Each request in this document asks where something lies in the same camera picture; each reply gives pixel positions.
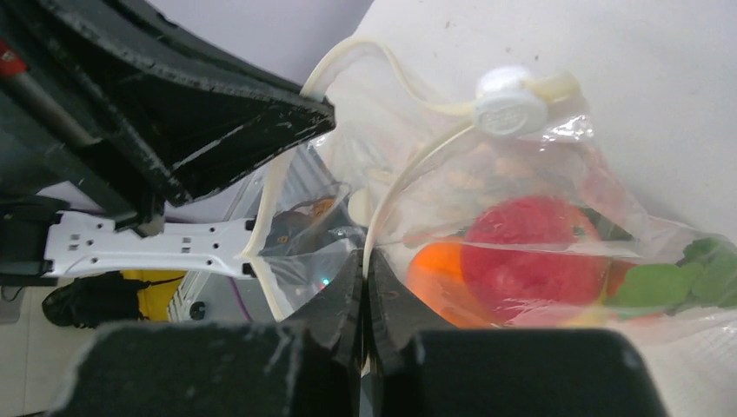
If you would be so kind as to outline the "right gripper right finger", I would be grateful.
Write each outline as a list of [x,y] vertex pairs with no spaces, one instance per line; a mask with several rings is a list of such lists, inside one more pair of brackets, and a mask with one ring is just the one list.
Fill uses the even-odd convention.
[[375,251],[366,282],[377,416],[663,416],[623,335],[596,328],[459,329]]

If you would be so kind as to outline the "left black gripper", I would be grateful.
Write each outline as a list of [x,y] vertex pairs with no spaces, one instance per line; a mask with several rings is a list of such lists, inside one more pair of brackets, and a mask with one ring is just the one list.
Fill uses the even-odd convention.
[[222,191],[335,127],[326,99],[194,36],[147,1],[4,1],[26,68],[8,104],[48,133],[55,173],[119,229],[160,230],[166,200]]

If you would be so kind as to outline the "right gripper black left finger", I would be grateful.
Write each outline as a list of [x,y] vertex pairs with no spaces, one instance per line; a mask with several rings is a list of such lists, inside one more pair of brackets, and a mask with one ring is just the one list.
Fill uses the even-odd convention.
[[52,416],[356,416],[362,252],[284,321],[101,328]]

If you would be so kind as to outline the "orange fruit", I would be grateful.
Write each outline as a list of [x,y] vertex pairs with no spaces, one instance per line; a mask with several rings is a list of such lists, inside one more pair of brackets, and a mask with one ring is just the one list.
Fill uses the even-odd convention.
[[408,266],[406,285],[442,319],[458,328],[486,328],[494,318],[468,291],[461,272],[461,239],[452,237],[422,248]]

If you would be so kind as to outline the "red tomato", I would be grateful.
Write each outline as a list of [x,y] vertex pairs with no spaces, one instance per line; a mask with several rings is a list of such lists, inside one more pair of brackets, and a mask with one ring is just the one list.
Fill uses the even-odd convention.
[[572,244],[599,239],[588,217],[561,198],[507,200],[479,215],[465,234],[463,280],[500,323],[556,325],[600,297],[608,259],[565,253]]

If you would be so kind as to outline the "clear zip top bag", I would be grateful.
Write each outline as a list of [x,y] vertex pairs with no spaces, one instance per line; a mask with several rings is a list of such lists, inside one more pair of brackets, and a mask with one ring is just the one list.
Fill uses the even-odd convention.
[[445,103],[382,43],[351,37],[302,87],[328,134],[267,170],[242,251],[272,308],[348,255],[459,328],[606,327],[656,343],[736,332],[736,247],[650,215],[609,170],[578,80],[488,71]]

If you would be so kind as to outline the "orange carrot with leaves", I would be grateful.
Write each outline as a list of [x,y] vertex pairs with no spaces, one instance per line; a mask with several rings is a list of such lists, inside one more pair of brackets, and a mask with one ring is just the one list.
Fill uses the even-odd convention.
[[673,316],[691,308],[736,308],[736,246],[707,237],[674,264],[611,263],[603,305],[618,321]]

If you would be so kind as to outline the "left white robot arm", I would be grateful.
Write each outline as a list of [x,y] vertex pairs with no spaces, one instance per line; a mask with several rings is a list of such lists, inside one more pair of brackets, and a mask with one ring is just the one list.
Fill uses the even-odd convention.
[[1,4],[1,281],[119,269],[241,276],[255,226],[168,223],[335,127],[323,96],[145,1]]

